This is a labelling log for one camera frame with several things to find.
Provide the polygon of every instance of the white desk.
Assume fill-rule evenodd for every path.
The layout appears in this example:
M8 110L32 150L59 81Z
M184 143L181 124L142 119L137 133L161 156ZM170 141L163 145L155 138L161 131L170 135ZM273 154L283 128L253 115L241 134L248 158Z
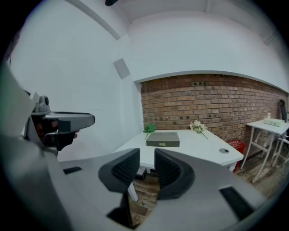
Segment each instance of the white desk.
M260 173L261 173L261 171L262 171L262 169L263 169L263 167L264 167L264 165L265 165L265 163L267 161L267 158L268 158L269 153L270 153L271 148L272 148L272 143L274 141L274 136L275 135L283 136L285 134L285 132L287 131L287 129L289 128L289 123L282 123L280 127L277 127L277 126L274 126L274 125L264 124L263 120L260 120L260 121L248 123L247 125L252 127L251 138L250 138L250 144L249 144L245 159L244 159L244 161L242 163L241 169L243 168L243 166L245 164L245 161L246 161L246 159L248 157L251 145L263 150L261 158L263 157L264 153L266 153L266 156L265 156L264 161L263 161L263 163L261 165L261 168L259 169L257 175L255 176L255 178L252 181L252 183L254 183L257 180L258 176L260 175ZM258 135L257 135L257 138L255 139L255 141L253 141L253 134L254 134L255 128L259 128L260 131L258 132ZM263 146L257 144L257 142L258 142L258 140L260 138L260 133L261 133L262 130L269 132L269 136L267 137L267 139L266 139L266 141L265 141Z
M243 155L239 151L207 130L204 134L208 139L202 134L191 130L157 130L155 132L177 132L180 139L180 147L159 148L184 153L192 157L218 163L222 166L228 166L230 171L233 171L236 163L243 159ZM140 166L154 169L154 149L158 147L146 146L145 136L146 133L144 132L137 134L115 152L128 148L140 148ZM228 149L229 153L221 153L219 151L221 148ZM137 200L132 184L129 188L129 193L133 200Z

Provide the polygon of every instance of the white wall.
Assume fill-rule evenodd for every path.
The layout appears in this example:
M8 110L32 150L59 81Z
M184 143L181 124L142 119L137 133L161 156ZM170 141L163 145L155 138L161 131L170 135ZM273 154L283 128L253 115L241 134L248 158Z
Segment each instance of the white wall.
M289 92L287 70L260 37L227 18L173 11L137 19L126 54L134 80L177 74L223 73L248 77Z
M96 117L60 152L60 161L112 152L141 131L138 86L115 70L115 44L111 34L63 0L43 2L25 23L11 59L16 79L24 89L47 95L54 111ZM130 123L124 130L125 122Z
M289 50L280 33L278 33L277 36L270 41L268 47L271 52L275 53L277 56L276 60L282 64L282 67L286 72L286 76L289 78Z

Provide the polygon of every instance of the white ceiling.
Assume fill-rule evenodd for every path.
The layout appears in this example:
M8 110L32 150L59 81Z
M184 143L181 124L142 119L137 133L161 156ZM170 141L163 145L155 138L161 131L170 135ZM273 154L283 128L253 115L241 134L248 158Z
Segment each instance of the white ceiling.
M271 20L250 0L119 0L117 4L131 22L151 14L190 10L229 18L258 34L266 44L277 35Z

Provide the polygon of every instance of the white flower bouquet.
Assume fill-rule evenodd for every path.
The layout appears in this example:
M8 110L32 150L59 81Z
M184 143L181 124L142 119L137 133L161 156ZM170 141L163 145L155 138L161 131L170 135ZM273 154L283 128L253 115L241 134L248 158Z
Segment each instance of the white flower bouquet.
M205 134L203 133L203 131L207 130L207 127L203 124L201 124L199 121L195 120L194 123L190 123L189 124L190 129L196 131L197 133L202 133L204 136Z

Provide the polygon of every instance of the red crate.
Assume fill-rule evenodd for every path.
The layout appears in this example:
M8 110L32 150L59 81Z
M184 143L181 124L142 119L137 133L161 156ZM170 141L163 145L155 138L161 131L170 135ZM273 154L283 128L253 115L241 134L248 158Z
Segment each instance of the red crate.
M244 154L244 149L246 147L245 144L243 144L240 140L232 140L232 141L228 141L228 144L230 144L234 149L238 150L240 153ZM233 172L235 172L239 166L241 161L238 161L235 169L233 170Z

